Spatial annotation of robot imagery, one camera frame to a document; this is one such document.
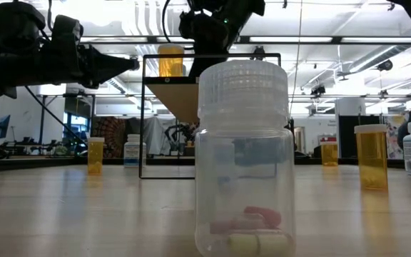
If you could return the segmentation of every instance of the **table surface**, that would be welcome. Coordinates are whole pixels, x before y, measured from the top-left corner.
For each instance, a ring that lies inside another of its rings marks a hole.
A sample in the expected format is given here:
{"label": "table surface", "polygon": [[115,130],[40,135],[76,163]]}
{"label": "table surface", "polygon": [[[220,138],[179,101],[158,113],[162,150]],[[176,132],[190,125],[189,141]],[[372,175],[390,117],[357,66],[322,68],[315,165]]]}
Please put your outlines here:
{"label": "table surface", "polygon": [[[0,257],[200,256],[193,180],[142,181],[120,166],[97,177],[85,170],[0,172]],[[411,257],[410,176],[390,170],[382,193],[361,191],[355,166],[295,172],[297,256]]]}

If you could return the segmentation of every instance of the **white wall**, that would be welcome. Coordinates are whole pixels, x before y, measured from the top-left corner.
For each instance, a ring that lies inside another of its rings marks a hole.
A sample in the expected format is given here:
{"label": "white wall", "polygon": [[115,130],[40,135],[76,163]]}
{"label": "white wall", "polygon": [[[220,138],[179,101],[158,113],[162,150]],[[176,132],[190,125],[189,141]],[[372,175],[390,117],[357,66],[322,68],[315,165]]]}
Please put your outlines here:
{"label": "white wall", "polygon": [[293,117],[294,127],[304,127],[305,129],[305,150],[306,153],[313,152],[318,144],[318,136],[323,134],[336,134],[337,123],[335,117],[311,116]]}
{"label": "white wall", "polygon": [[[31,90],[37,94],[38,88],[31,87]],[[61,120],[64,113],[64,99],[55,99],[48,108]],[[6,138],[0,139],[0,144],[5,141],[22,141],[23,137],[29,136],[35,141],[39,140],[41,125],[41,106],[33,99],[24,87],[17,88],[17,99],[11,99],[7,96],[0,97],[0,118],[10,115],[9,129]],[[61,140],[62,127],[48,113],[45,113],[44,119],[44,139],[47,143],[51,139]]]}

